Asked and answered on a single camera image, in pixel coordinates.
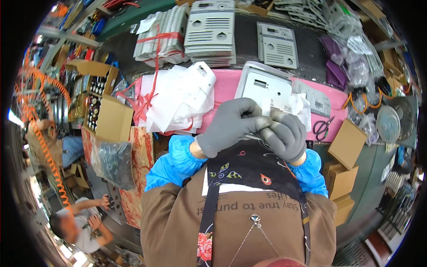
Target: necklace chain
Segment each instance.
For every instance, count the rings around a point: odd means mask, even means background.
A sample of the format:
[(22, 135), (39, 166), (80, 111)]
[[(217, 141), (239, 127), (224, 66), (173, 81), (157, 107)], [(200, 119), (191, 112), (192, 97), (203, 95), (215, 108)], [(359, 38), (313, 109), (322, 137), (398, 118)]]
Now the necklace chain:
[(231, 267), (231, 265), (233, 264), (237, 254), (239, 254), (240, 249), (243, 246), (243, 243), (245, 243), (246, 239), (248, 238), (249, 233), (252, 231), (252, 229), (254, 228), (254, 226), (256, 226), (261, 233), (264, 235), (264, 237), (266, 238), (266, 240), (268, 241), (268, 243), (270, 244), (270, 246), (274, 249), (274, 251), (276, 252), (277, 256), (281, 257), (279, 252), (277, 252), (276, 248), (273, 246), (273, 243), (271, 243), (270, 239), (267, 237), (267, 235), (265, 234), (264, 230), (261, 228), (261, 224), (259, 223), (259, 221), (255, 221), (254, 224), (252, 224), (251, 228), (249, 229), (248, 233), (246, 234), (245, 238), (243, 239), (243, 242), (240, 244), (239, 249), (237, 250), (236, 254), (234, 255), (233, 259), (231, 260), (230, 264), (228, 265), (228, 267)]

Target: ventilation slot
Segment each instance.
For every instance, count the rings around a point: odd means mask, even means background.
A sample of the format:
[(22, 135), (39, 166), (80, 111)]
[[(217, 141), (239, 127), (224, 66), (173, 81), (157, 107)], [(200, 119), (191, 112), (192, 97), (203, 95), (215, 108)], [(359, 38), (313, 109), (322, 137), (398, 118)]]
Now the ventilation slot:
[(200, 41), (211, 41), (211, 40), (212, 40), (212, 31), (190, 32), (187, 38), (187, 41), (189, 42), (200, 42)]
[(205, 29), (228, 29), (230, 18), (206, 18)]
[(271, 63), (281, 63), (283, 64), (283, 56), (266, 54), (266, 61)]
[(277, 52), (279, 54), (294, 56), (293, 47), (290, 45), (277, 44)]

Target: jeans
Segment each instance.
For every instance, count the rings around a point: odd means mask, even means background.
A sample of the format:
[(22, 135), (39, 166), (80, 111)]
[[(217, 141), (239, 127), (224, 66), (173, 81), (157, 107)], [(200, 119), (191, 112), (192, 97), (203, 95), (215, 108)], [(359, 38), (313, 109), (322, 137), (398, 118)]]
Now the jeans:
[(62, 143), (62, 166), (67, 168), (76, 159), (83, 156), (83, 140), (80, 136), (65, 136)]

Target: black apron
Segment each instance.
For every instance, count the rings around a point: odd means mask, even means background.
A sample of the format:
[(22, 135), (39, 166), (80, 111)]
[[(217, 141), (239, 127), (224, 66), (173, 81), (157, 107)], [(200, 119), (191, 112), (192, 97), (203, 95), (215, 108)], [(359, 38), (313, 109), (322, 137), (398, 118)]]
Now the black apron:
[(202, 249), (201, 239), (213, 239), (214, 213), (221, 184), (239, 184), (274, 190), (299, 201), (305, 239), (305, 265), (309, 265), (310, 226), (305, 195), (286, 163), (261, 140), (240, 141), (219, 152), (216, 158), (208, 160), (209, 187), (200, 223), (197, 265), (213, 266), (212, 258), (201, 257), (199, 249)]

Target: white t-shirt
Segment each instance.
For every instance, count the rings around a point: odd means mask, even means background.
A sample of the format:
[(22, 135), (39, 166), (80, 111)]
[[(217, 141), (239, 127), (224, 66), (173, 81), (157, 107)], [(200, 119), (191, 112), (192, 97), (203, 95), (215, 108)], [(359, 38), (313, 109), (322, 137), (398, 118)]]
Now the white t-shirt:
[[(87, 197), (81, 197), (78, 200), (76, 200), (75, 203), (79, 203), (81, 201), (89, 200)], [(68, 212), (64, 208), (58, 211), (58, 214), (61, 212)], [(93, 232), (93, 228), (89, 226), (88, 218), (90, 216), (96, 215), (98, 213), (98, 210), (96, 207), (84, 209), (79, 214), (74, 216), (74, 220), (76, 220), (76, 224), (78, 227), (83, 228), (82, 232), (77, 237), (77, 242), (74, 244), (79, 250), (83, 251), (84, 253), (91, 254), (98, 249), (100, 249), (100, 245), (98, 241), (96, 241), (94, 238), (91, 237), (91, 233)]]

